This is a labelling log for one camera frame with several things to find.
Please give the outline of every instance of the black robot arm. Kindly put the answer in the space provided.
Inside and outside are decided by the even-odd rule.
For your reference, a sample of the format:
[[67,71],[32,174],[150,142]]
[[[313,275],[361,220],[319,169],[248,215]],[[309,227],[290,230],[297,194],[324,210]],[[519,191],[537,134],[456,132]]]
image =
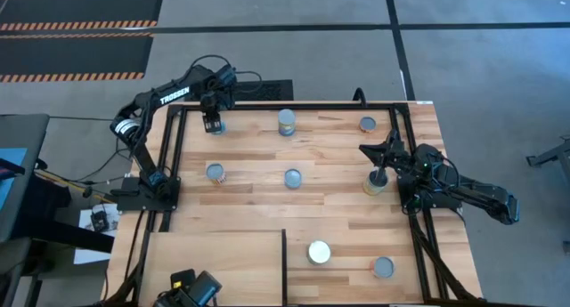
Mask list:
[[455,165],[433,146],[420,144],[410,155],[403,148],[398,132],[392,130],[379,145],[361,145],[359,149],[382,174],[386,167],[394,168],[401,179],[413,186],[415,199],[403,205],[456,209],[465,202],[485,210],[501,223],[519,220],[518,200],[511,193],[460,175]]
[[229,63],[217,72],[192,63],[182,77],[138,93],[118,112],[110,130],[125,143],[140,168],[139,178],[127,178],[121,190],[111,191],[119,210],[162,211],[175,207],[174,196],[179,182],[157,168],[145,146],[156,110],[190,95],[193,100],[200,101],[206,132],[218,132],[221,130],[219,110],[233,107],[232,90],[236,84],[235,69]]

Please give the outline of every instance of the silver can top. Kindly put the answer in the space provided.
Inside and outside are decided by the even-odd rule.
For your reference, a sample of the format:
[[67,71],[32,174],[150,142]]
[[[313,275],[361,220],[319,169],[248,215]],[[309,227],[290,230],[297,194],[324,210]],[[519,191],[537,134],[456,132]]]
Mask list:
[[277,114],[279,123],[283,125],[293,125],[295,123],[295,112],[291,109],[283,109]]
[[301,187],[301,173],[297,169],[289,169],[285,172],[285,186],[291,189]]
[[371,132],[376,129],[376,120],[374,120],[372,117],[363,117],[360,120],[360,128],[363,131]]
[[379,257],[374,262],[374,273],[383,278],[394,275],[394,262],[388,257]]
[[212,164],[206,168],[206,176],[209,179],[218,179],[224,174],[224,168],[220,164]]

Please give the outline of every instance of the wire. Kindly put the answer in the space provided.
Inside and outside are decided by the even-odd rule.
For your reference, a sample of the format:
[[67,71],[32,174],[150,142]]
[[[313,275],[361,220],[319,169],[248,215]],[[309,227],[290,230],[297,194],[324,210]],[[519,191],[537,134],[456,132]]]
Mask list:
[[108,293],[109,293],[109,277],[107,277],[107,270],[105,270],[105,294],[103,295],[103,301],[107,300]]
[[70,181],[70,182],[81,182],[81,181],[83,181],[83,180],[85,180],[85,179],[91,177],[92,175],[98,174],[106,165],[109,164],[109,162],[110,162],[120,151],[125,151],[125,150],[128,150],[128,148],[123,148],[123,149],[119,149],[119,150],[115,151],[115,152],[107,159],[107,161],[105,161],[105,162],[103,163],[102,166],[100,166],[98,169],[96,169],[96,170],[93,171],[92,173],[87,174],[87,175],[85,175],[85,176],[83,176],[83,177],[81,177],[81,178],[74,179],[74,180],[69,180],[69,181]]
[[133,242],[131,243],[131,249],[128,252],[128,259],[126,260],[125,281],[128,278],[128,271],[131,268],[131,259],[133,259],[134,243],[136,242],[136,236],[139,233],[139,227],[141,226],[141,220],[143,219],[143,214],[144,211],[141,210],[141,213],[139,214],[139,219],[136,220],[136,225],[134,226]]
[[186,73],[184,73],[183,78],[185,79],[186,77],[188,77],[190,75],[192,69],[194,69],[194,66],[196,65],[196,63],[198,63],[198,61],[203,61],[204,59],[207,59],[207,58],[217,58],[217,59],[225,61],[226,64],[232,65],[225,57],[223,57],[219,54],[205,54],[201,57],[198,57],[195,61],[192,62],[192,64],[190,65],[190,67],[188,68]]
[[412,198],[412,199],[406,201],[405,204],[402,205],[402,214],[405,214],[407,216],[415,216],[416,214],[418,214],[421,211],[421,209],[424,207],[424,198],[423,197],[419,197],[419,207],[414,208],[414,211],[411,213],[408,211],[408,205],[411,202],[415,202],[416,199],[417,198]]
[[[81,193],[85,193],[86,190],[87,190],[86,188],[83,188],[83,187],[81,187],[81,186],[77,186],[75,183],[72,183],[72,182],[68,182],[68,181],[63,180],[62,177],[58,176],[57,174],[50,173],[50,172],[48,172],[48,171],[46,171],[46,170],[42,170],[42,171],[44,171],[44,173],[40,173],[40,172],[38,172],[38,171],[36,170],[36,174],[39,175],[39,176],[41,176],[41,177],[44,177],[44,178],[47,179],[47,180],[64,184],[64,185],[66,185],[66,186],[68,186],[68,187],[71,187],[71,188],[73,188],[73,189],[75,189],[75,190],[81,192]],[[103,195],[105,194],[105,192],[99,191],[99,190],[94,190],[93,188],[91,188],[91,190],[92,190],[92,191],[95,191],[95,192],[99,192],[99,193],[101,193],[101,194],[103,194]],[[98,200],[100,200],[100,201],[102,201],[102,202],[114,204],[114,202],[112,202],[112,201],[110,201],[110,200],[108,200],[108,199],[106,199],[105,197],[102,197],[102,196],[100,196],[100,195],[93,195],[93,197],[96,198],[96,199],[98,199]]]
[[[71,248],[71,247],[73,247],[73,246],[64,246],[64,247],[58,249],[58,250],[56,251],[56,253],[59,253],[59,252],[65,250],[65,249],[69,249],[69,248]],[[31,259],[39,259],[39,258],[42,258],[42,257],[31,257]],[[19,265],[25,263],[27,260],[28,260],[28,257],[22,259],[22,260],[19,261],[18,263],[15,263],[12,267],[8,268],[8,270],[6,270],[6,271],[4,272],[4,274],[9,273],[9,272],[12,271],[14,268],[16,268],[16,267],[18,267]]]
[[100,182],[93,182],[93,181],[84,181],[84,182],[80,182],[82,184],[84,184],[85,186],[94,186],[94,185],[98,185],[98,184],[102,184],[102,183],[110,183],[110,182],[115,182],[117,180],[121,180],[121,179],[125,179],[125,176],[119,176],[119,177],[115,177],[115,178],[110,178],[107,179],[106,181],[100,181]]
[[122,153],[119,152],[119,149],[118,149],[118,137],[117,137],[117,139],[115,140],[115,151],[117,152],[117,154],[118,154],[120,157],[124,158],[125,160],[127,160],[127,161],[131,161],[131,160],[132,160],[131,158],[129,158],[129,157],[127,157],[127,156],[125,156],[125,155],[123,155]]
[[261,78],[261,75],[256,73],[255,71],[236,71],[235,72],[236,75],[256,75],[259,78],[259,85],[257,86],[256,89],[253,90],[238,90],[241,93],[255,93],[257,92],[259,89],[261,89],[264,86],[264,80]]

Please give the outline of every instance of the black floor mat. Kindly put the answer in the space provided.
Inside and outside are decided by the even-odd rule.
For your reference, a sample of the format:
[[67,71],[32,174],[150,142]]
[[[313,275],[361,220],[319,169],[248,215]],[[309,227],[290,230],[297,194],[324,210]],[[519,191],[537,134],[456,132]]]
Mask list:
[[0,81],[140,79],[151,45],[150,33],[0,36]]
[[[293,80],[269,80],[264,81],[261,88],[258,81],[239,82],[233,98],[236,101],[293,101]],[[190,96],[184,98],[185,101],[192,101]]]
[[0,30],[155,26],[162,0],[7,0]]

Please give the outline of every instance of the orange striped tape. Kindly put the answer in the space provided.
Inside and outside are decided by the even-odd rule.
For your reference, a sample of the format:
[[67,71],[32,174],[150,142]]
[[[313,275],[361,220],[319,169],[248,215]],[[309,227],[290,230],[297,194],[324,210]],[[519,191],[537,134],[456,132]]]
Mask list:
[[157,25],[155,20],[125,20],[125,21],[72,21],[72,22],[27,22],[2,23],[1,31],[11,30],[69,30],[91,28],[144,28]]
[[137,80],[143,79],[142,72],[102,72],[52,75],[0,75],[0,83],[44,82],[44,81],[94,81],[94,80]]
[[119,37],[119,36],[154,36],[154,35],[150,32],[134,32],[134,33],[112,33],[112,34],[0,36],[0,39],[49,39],[49,38],[86,38],[86,37]]

